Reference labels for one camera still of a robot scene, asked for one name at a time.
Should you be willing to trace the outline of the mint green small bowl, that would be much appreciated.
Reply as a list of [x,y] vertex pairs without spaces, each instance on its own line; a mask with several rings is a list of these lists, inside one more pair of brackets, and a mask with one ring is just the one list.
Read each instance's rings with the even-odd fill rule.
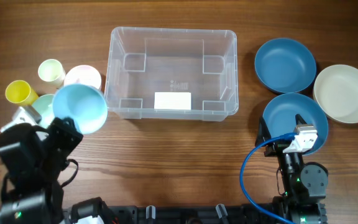
[[47,94],[40,96],[32,104],[32,107],[41,115],[39,126],[48,128],[53,119],[55,118],[52,108],[52,101],[54,94]]

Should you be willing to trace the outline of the light blue small bowl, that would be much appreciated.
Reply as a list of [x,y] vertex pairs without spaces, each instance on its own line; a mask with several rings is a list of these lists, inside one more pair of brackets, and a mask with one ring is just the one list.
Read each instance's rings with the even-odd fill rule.
[[92,134],[105,124],[108,107],[103,94],[93,86],[71,84],[58,90],[52,109],[56,118],[71,118],[81,134]]

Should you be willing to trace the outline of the pink small bowl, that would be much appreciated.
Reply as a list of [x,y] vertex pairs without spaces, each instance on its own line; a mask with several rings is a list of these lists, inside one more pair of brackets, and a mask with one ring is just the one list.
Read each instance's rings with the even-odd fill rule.
[[67,86],[76,83],[93,86],[100,90],[102,84],[101,74],[90,65],[75,66],[66,74],[63,85]]

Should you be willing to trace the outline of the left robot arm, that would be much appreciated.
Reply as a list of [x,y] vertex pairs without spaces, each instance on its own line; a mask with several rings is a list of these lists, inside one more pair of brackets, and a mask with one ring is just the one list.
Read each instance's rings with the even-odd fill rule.
[[1,187],[0,223],[60,223],[63,188],[58,176],[83,135],[73,119],[55,118],[48,128],[16,124],[0,134],[0,159],[7,168]]

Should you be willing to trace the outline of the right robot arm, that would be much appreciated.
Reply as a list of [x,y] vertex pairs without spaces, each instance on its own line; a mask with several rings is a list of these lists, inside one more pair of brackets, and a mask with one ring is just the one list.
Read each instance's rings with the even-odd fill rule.
[[265,157],[278,159],[278,172],[282,175],[284,193],[273,199],[276,212],[293,223],[328,222],[325,204],[328,170],[317,162],[303,161],[303,156],[317,142],[318,132],[295,115],[293,138],[274,140],[265,145]]

